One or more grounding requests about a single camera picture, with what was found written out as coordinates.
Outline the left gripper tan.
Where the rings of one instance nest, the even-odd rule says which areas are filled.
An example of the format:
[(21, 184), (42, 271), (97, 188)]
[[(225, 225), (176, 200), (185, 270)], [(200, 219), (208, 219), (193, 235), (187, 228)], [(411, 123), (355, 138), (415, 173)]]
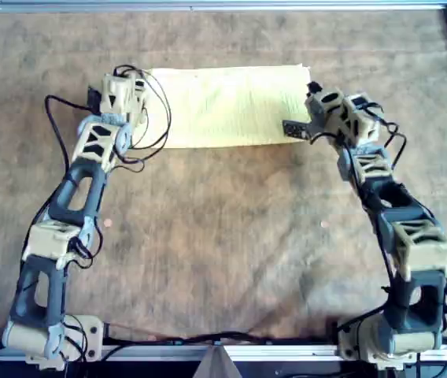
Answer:
[(145, 80), (136, 72), (125, 76), (106, 74), (102, 79), (101, 113), (120, 114), (138, 118), (145, 102)]

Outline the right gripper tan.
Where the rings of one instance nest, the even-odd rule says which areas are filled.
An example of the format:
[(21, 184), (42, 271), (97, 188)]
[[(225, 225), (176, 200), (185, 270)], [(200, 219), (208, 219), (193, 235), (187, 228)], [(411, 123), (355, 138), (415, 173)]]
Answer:
[(309, 131), (336, 134), (342, 111), (343, 92), (339, 88), (323, 89), (316, 81), (307, 84), (305, 106), (310, 116)]

